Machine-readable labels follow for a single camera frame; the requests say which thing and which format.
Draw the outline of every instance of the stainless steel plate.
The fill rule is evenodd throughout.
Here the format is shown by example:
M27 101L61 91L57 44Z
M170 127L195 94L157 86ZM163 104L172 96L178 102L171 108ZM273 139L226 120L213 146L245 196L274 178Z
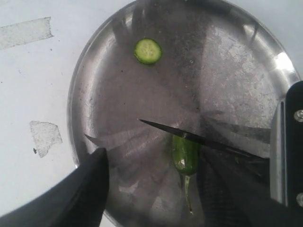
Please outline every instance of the stainless steel plate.
M163 57L140 64L134 46L155 39ZM223 1L138 0L93 35L71 82L68 123L74 160L108 149L107 215L124 227L203 226L171 159L171 136L139 122L201 133L268 157L278 101L299 81L287 54L254 18Z

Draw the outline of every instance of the green cucumber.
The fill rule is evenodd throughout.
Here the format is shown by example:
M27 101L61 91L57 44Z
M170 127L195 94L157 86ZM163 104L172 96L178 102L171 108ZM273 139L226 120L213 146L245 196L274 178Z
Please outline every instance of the green cucumber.
M185 176L185 198L189 212L193 214L188 193L190 176L195 174L198 167L198 152L200 144L189 141L185 138L173 135L172 138L172 157L176 169Z
M156 41L144 38L137 42L134 55L143 64L155 64L162 56L162 49Z

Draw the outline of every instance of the white surface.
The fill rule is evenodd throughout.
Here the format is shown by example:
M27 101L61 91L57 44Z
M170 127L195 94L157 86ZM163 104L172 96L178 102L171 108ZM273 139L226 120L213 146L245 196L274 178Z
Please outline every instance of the white surface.
M75 168L66 123L73 69L95 30L129 2L0 0L0 27L51 17L53 35L0 50L0 216L44 193ZM303 75L303 1L231 2L269 28ZM62 137L63 143L52 145L43 158L33 152L31 121L57 125ZM101 226L113 225L103 218Z

